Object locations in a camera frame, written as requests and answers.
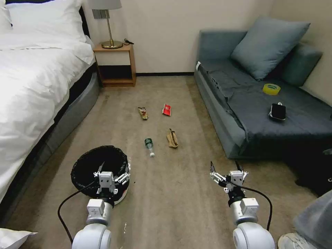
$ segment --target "sofa armrest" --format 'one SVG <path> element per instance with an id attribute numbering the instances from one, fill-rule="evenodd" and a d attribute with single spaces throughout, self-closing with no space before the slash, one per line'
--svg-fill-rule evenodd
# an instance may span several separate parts
<path id="1" fill-rule="evenodd" d="M 247 31 L 201 30 L 197 61 L 227 59 Z"/>

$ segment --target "table lamp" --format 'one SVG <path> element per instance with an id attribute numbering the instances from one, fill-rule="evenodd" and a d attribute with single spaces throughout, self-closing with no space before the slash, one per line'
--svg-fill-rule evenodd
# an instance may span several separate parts
<path id="1" fill-rule="evenodd" d="M 107 19 L 107 26 L 108 32 L 110 34 L 110 40 L 101 43 L 103 48 L 107 49 L 114 49 L 114 48 L 121 48 L 123 43 L 120 41 L 115 41 L 112 39 L 111 28 L 110 28 L 110 15 L 108 10 L 110 9 L 120 9 L 121 1 L 120 0 L 89 0 L 89 7 L 95 10 L 104 10 L 106 12 L 106 19 Z"/>

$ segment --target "yellow tape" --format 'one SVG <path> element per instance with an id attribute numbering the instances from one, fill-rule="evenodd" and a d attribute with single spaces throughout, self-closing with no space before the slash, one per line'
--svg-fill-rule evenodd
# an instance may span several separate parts
<path id="1" fill-rule="evenodd" d="M 278 85 L 267 83 L 263 87 L 263 92 L 268 95 L 277 95 L 281 88 Z"/>

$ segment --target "shoe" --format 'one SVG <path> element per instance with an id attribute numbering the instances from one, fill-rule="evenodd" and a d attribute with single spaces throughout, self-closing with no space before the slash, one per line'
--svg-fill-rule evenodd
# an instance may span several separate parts
<path id="1" fill-rule="evenodd" d="M 278 240 L 278 249 L 317 249 L 297 233 L 282 235 Z"/>

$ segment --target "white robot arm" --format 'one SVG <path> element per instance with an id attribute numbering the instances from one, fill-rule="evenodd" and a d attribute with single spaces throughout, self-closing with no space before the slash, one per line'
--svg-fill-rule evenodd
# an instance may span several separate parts
<path id="1" fill-rule="evenodd" d="M 237 228 L 233 231 L 236 249 L 275 249 L 274 240 L 266 229 L 257 224 L 256 212 L 259 204 L 255 198 L 245 198 L 241 190 L 247 172 L 237 164 L 238 170 L 232 170 L 228 175 L 218 174 L 211 162 L 211 178 L 229 196 L 228 205 L 232 210 L 233 223 Z"/>
<path id="2" fill-rule="evenodd" d="M 118 193 L 116 186 L 126 184 L 130 174 L 124 173 L 114 179 L 112 172 L 96 172 L 95 177 L 99 177 L 97 193 L 100 199 L 90 199 L 87 205 L 89 215 L 87 225 L 79 231 L 72 244 L 72 249 L 109 249 L 111 243 L 111 232 L 107 229 L 110 221 L 111 211 L 114 202 L 109 198 Z"/>

